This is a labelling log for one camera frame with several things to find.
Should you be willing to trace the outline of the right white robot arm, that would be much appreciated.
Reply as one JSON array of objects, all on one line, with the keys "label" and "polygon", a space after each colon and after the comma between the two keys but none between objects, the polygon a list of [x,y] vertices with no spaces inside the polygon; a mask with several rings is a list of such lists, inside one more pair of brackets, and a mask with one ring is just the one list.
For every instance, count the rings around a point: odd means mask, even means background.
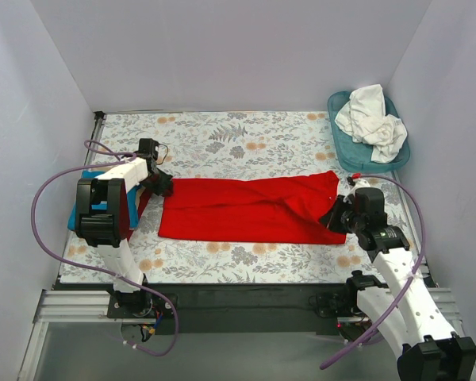
[{"label": "right white robot arm", "polygon": [[335,233],[355,235],[382,276],[356,271],[346,281],[352,308],[372,322],[356,344],[380,333],[397,358],[402,380],[469,380],[474,341],[457,333],[437,306],[405,234],[387,221],[383,192],[366,181],[353,184],[321,223]]}]

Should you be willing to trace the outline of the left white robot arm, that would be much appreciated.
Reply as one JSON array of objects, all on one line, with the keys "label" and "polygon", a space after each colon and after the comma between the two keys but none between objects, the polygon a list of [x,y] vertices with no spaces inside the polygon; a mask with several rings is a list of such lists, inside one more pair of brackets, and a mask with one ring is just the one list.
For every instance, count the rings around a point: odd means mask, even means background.
[{"label": "left white robot arm", "polygon": [[121,294],[137,292],[144,273],[134,260],[127,236],[131,230],[128,195],[143,187],[157,196],[172,194],[172,176],[157,167],[159,146],[141,138],[135,159],[127,159],[108,171],[78,181],[75,232],[95,249],[106,269],[114,273],[113,289]]}]

